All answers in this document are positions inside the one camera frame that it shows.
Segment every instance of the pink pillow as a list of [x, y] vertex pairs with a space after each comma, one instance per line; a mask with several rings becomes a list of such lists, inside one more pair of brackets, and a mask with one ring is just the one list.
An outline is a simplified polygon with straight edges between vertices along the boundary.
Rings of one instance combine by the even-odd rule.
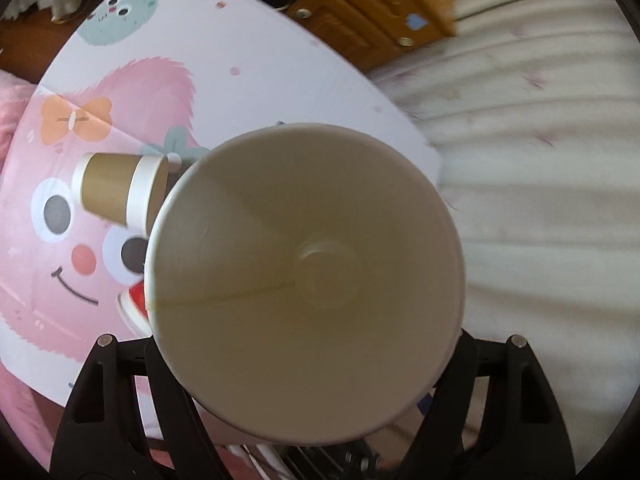
[[0, 70], [0, 173], [15, 129], [35, 88], [36, 85]]
[[0, 362], [0, 411], [24, 447], [48, 470], [53, 435], [47, 427], [47, 420], [59, 420], [62, 408], [43, 397], [39, 398]]

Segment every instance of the small paper cup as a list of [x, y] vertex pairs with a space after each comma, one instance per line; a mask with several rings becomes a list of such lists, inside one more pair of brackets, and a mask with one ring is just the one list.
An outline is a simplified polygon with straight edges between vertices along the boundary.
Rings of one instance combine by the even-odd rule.
[[148, 238], [164, 202], [168, 171], [161, 155], [87, 153], [76, 165], [72, 194], [85, 210]]

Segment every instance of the cartoon mouth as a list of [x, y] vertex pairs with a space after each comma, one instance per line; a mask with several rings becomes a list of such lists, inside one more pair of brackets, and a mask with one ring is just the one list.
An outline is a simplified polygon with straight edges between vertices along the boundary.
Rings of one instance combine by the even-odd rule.
[[60, 276], [60, 274], [62, 274], [62, 267], [58, 267], [56, 270], [54, 270], [51, 273], [51, 277], [52, 278], [57, 278], [58, 281], [60, 282], [60, 285], [65, 287], [66, 290], [71, 292], [76, 298], [80, 298], [81, 300], [86, 301], [87, 303], [94, 304], [94, 305], [98, 304], [98, 300], [94, 300], [93, 298], [89, 298], [88, 296], [85, 296], [84, 294], [80, 294], [77, 290], [74, 290], [71, 286], [69, 286], [67, 284], [67, 282], [65, 280], [62, 279], [62, 276]]

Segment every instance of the metal screw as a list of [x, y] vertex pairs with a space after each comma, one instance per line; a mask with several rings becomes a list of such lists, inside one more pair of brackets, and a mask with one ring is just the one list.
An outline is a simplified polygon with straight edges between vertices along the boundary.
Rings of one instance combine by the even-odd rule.
[[296, 11], [296, 18], [299, 20], [304, 20], [311, 16], [311, 11], [309, 9], [298, 9]]
[[511, 343], [518, 348], [524, 348], [527, 345], [527, 340], [524, 336], [516, 334], [511, 336]]
[[113, 336], [111, 334], [102, 334], [98, 338], [98, 346], [109, 346], [113, 342]]

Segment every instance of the cabinet drawer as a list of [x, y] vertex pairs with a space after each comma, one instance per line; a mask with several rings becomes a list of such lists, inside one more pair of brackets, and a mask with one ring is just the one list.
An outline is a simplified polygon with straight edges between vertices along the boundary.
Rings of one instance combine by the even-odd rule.
[[434, 9], [420, 0], [347, 0], [406, 50], [444, 37]]
[[288, 15], [360, 70], [401, 54], [391, 38], [345, 0], [297, 0]]

